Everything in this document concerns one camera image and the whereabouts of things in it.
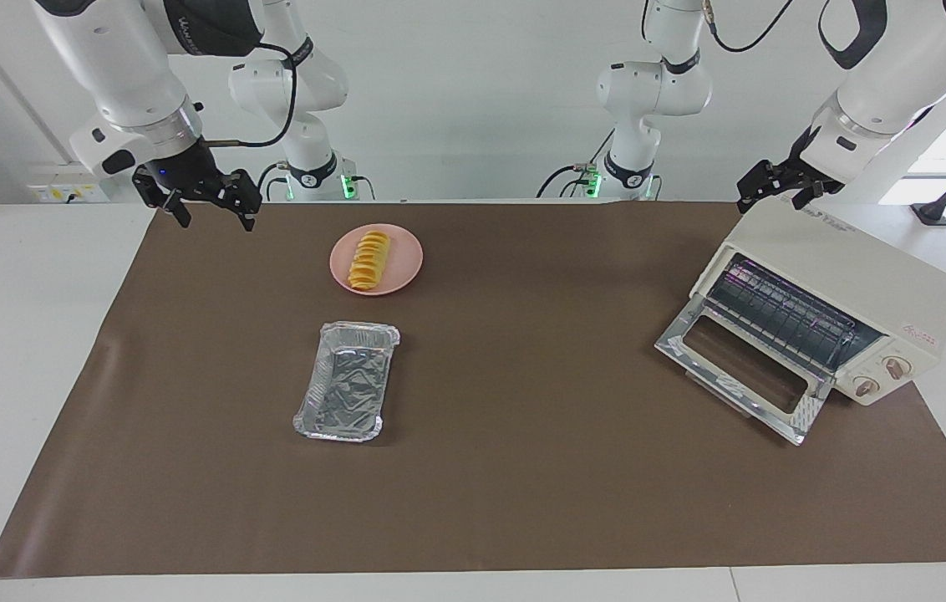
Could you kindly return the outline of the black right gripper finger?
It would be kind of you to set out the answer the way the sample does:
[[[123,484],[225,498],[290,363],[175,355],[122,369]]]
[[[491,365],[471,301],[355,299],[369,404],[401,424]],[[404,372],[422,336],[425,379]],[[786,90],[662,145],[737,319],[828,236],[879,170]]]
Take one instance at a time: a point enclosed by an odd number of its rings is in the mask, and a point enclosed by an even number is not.
[[[235,214],[245,232],[252,232],[262,209],[262,192],[245,169],[221,176],[221,208]]]
[[[189,209],[184,206],[182,191],[179,188],[168,191],[158,191],[155,194],[156,208],[161,209],[167,216],[174,217],[181,228],[189,228],[191,224],[191,214]]]

